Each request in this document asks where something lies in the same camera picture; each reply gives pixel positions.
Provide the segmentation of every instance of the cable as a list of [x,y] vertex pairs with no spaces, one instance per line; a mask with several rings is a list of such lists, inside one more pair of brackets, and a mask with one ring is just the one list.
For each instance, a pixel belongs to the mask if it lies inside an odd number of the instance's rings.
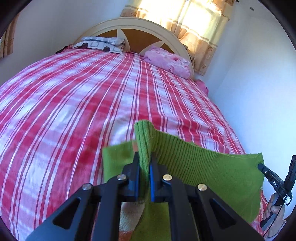
[[288,194],[286,195],[286,198],[284,200],[284,203],[282,204],[281,208],[279,209],[279,212],[277,213],[275,219],[272,221],[271,225],[269,226],[269,228],[267,229],[267,231],[265,232],[265,234],[263,235],[263,237],[268,233],[268,231],[270,230],[271,226],[274,224],[274,222],[275,222],[276,218],[278,217],[278,215],[279,215],[282,207],[285,205],[285,202],[286,202],[287,197],[288,197]]

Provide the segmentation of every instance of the red plaid bedsheet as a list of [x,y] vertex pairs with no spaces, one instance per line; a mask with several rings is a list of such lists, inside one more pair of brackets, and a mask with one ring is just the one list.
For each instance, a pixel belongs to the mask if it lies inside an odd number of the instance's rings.
[[[122,55],[70,49],[0,88],[0,216],[25,238],[84,183],[101,184],[104,146],[155,128],[222,153],[244,150],[219,109],[189,80]],[[266,200],[252,226],[261,232]]]

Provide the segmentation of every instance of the green ribbed fabric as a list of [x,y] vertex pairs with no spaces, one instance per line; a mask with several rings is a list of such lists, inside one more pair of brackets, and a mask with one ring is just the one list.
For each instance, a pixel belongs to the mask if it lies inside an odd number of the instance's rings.
[[[205,183],[247,222],[252,222],[260,207],[264,175],[257,170],[264,163],[262,153],[230,155],[187,143],[176,136],[156,130],[148,121],[138,121],[134,130],[140,155],[141,194],[148,199],[132,240],[170,240],[167,204],[150,203],[149,160],[155,152],[158,163],[183,183]],[[103,149],[104,179],[121,173],[133,161],[132,142]]]

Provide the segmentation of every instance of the curtain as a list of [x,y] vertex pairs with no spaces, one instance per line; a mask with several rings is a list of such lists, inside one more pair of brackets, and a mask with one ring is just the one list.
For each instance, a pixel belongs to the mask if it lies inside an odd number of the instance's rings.
[[171,31],[204,76],[227,24],[234,0],[129,0],[121,17],[144,18]]
[[12,20],[7,30],[0,38],[0,59],[10,55],[13,52],[13,38],[15,36],[15,26],[18,15]]

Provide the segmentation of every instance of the screw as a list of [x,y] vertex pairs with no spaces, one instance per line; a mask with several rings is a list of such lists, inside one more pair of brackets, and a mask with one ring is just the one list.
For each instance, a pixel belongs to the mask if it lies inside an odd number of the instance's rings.
[[198,190],[200,190],[200,191],[205,191],[205,190],[207,190],[207,185],[205,185],[205,184],[199,184],[199,185],[197,186],[197,188],[198,188]]
[[170,181],[172,179],[173,179],[173,177],[170,174],[164,174],[163,175],[163,180],[165,180],[165,181]]
[[92,184],[90,184],[90,183],[85,183],[82,185],[82,189],[85,191],[91,189],[91,187],[92,187]]
[[119,174],[118,176],[117,176],[117,180],[118,181],[122,181],[122,180],[125,180],[126,179],[126,175],[124,175],[124,174]]

